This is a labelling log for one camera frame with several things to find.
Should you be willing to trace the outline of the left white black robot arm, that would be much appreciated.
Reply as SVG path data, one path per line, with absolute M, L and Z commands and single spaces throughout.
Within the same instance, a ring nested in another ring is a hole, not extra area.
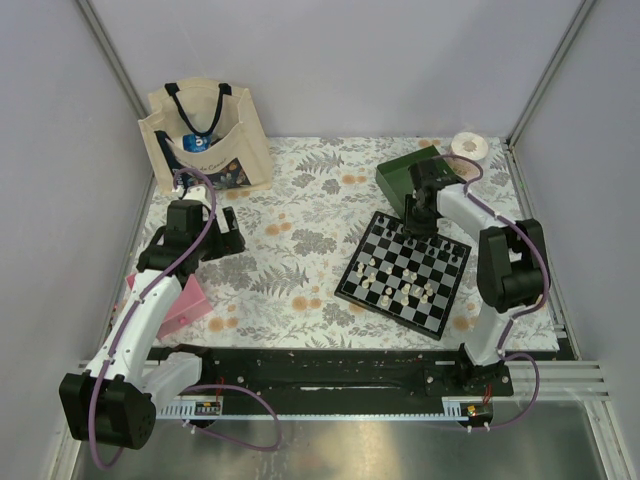
M 59 396 L 72 437 L 138 450 L 148 441 L 157 413 L 186 388 L 205 395 L 217 372 L 191 353 L 174 353 L 151 372 L 144 366 L 171 307 L 208 261 L 241 253 L 244 239 L 232 208 L 215 216 L 204 185 L 169 204 L 166 223 L 140 254 L 129 299 L 104 344 L 81 373 L 68 373 Z

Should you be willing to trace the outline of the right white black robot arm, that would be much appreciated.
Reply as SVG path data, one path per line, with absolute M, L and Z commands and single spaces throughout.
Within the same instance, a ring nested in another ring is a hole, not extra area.
M 455 371 L 455 383 L 475 396 L 491 382 L 487 366 L 505 359 L 504 343 L 517 320 L 541 309 L 550 289 L 542 225 L 511 220 L 489 207 L 448 166 L 443 155 L 408 168 L 413 192 L 405 196 L 404 231 L 426 240 L 438 221 L 458 225 L 477 245 L 476 285 L 482 304 L 470 339 L 463 343 L 470 362 Z

